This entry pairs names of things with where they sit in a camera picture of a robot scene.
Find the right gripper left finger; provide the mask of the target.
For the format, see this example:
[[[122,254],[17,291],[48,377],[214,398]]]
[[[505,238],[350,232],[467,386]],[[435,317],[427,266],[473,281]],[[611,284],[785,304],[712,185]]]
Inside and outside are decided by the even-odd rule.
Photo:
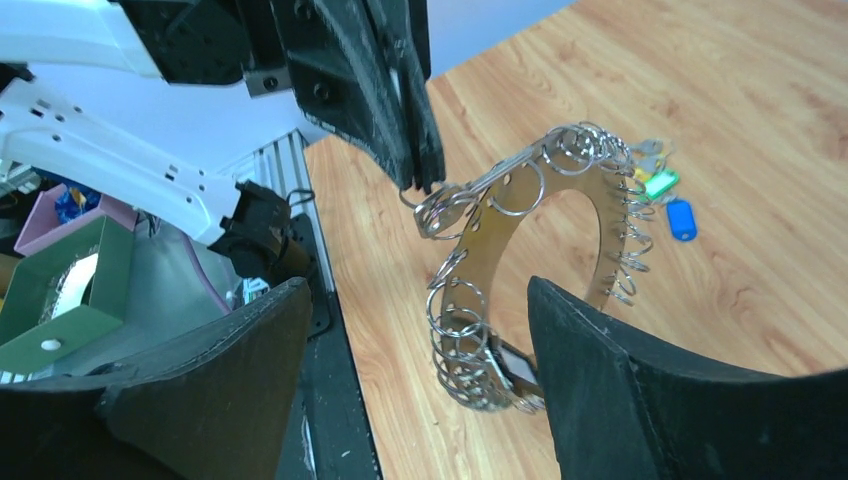
[[[293,278],[96,368],[1,389],[5,479],[271,479],[313,301]]]

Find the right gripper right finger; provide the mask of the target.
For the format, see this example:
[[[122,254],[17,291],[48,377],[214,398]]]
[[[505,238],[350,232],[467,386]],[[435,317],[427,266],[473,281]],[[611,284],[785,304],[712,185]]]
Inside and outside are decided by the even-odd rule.
[[[533,277],[528,319],[565,479],[843,479],[847,373],[782,377],[675,346]]]

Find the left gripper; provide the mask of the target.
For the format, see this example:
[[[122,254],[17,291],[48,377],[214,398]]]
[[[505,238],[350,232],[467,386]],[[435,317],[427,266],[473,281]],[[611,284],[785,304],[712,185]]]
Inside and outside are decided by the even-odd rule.
[[[424,1],[117,1],[162,78],[252,97],[293,87],[308,121],[367,153],[402,191],[446,177],[426,89]]]

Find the black car key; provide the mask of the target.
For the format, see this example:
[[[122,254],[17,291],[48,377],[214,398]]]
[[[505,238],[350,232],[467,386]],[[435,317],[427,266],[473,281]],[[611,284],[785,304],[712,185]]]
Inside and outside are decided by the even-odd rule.
[[[414,204],[407,200],[403,191],[398,192],[398,197],[403,205],[413,210],[413,217],[422,238],[451,240],[460,237],[461,233],[447,236],[439,236],[439,233],[456,224],[463,215],[471,217],[492,186],[506,187],[513,176],[512,171],[527,166],[536,172],[539,180],[537,198],[527,209],[508,210],[497,201],[495,196],[490,199],[490,207],[497,212],[509,217],[519,217],[532,212],[541,203],[545,191],[544,173],[536,163],[536,156],[532,147],[527,147],[511,157],[501,160],[476,180],[465,184],[441,182],[440,188],[429,194],[420,203]]]

